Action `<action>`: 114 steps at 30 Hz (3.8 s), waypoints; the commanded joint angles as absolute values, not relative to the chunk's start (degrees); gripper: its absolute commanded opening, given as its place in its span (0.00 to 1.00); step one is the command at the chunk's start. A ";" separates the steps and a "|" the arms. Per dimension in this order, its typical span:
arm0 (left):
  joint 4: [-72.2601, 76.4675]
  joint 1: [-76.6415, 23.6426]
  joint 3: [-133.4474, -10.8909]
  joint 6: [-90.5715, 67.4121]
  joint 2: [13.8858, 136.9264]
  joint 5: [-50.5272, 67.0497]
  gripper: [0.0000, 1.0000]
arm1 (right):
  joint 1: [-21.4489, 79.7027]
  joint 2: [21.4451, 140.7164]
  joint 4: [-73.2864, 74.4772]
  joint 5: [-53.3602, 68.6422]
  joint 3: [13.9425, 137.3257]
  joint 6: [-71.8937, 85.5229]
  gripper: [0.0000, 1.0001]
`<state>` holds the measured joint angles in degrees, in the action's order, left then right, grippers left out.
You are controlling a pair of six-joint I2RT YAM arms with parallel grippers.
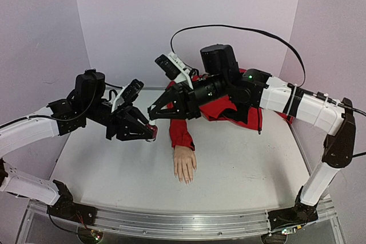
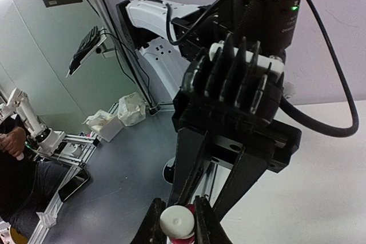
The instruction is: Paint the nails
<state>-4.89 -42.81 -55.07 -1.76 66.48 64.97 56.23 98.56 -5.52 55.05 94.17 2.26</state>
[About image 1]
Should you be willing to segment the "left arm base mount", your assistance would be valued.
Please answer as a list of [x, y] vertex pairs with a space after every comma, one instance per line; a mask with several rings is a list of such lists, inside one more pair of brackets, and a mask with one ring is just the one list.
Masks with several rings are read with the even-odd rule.
[[47, 213], [52, 217], [78, 222], [86, 226], [94, 225], [97, 209], [80, 203], [75, 203], [67, 186], [60, 181], [53, 180], [57, 187], [59, 198], [54, 205], [47, 207]]

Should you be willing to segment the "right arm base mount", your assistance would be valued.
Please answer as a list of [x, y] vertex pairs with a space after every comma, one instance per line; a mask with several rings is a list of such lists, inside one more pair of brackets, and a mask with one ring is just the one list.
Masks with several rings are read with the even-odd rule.
[[280, 231], [286, 228], [304, 226], [307, 223], [318, 220], [317, 205], [310, 206], [301, 202], [300, 193], [298, 193], [295, 204], [292, 207], [271, 210], [268, 213], [270, 230]]

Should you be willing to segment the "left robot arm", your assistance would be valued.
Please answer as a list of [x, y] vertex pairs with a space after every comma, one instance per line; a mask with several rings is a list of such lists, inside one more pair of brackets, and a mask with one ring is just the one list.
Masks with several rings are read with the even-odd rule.
[[[84, 128], [88, 120], [106, 128], [106, 139], [155, 140], [156, 125], [133, 105], [144, 84], [134, 79], [110, 99], [104, 98], [105, 75], [94, 69], [76, 77], [70, 94], [38, 111], [1, 125], [1, 157], [36, 141], [63, 136]], [[77, 215], [77, 206], [66, 185], [18, 171], [1, 161], [1, 191], [54, 206], [64, 219]]]

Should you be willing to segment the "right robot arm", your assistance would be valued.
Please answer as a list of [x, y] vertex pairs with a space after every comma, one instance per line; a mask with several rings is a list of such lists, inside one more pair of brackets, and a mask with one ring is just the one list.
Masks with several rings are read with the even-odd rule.
[[211, 45], [200, 54], [205, 75], [197, 81], [175, 53], [156, 59], [173, 85], [149, 107], [149, 118], [199, 118], [201, 106], [228, 96], [245, 115], [252, 108], [271, 110], [322, 129], [327, 135], [324, 154], [300, 191], [303, 205], [316, 205], [337, 172], [352, 160], [356, 125], [351, 101], [310, 92], [261, 70], [241, 72], [230, 45]]

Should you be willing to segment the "red nail polish bottle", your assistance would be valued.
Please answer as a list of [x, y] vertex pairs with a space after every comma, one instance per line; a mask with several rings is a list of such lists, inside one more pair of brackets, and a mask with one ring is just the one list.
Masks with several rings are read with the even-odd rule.
[[146, 124], [146, 127], [149, 129], [149, 134], [146, 141], [154, 142], [157, 138], [158, 127], [156, 125], [151, 125], [149, 123]]

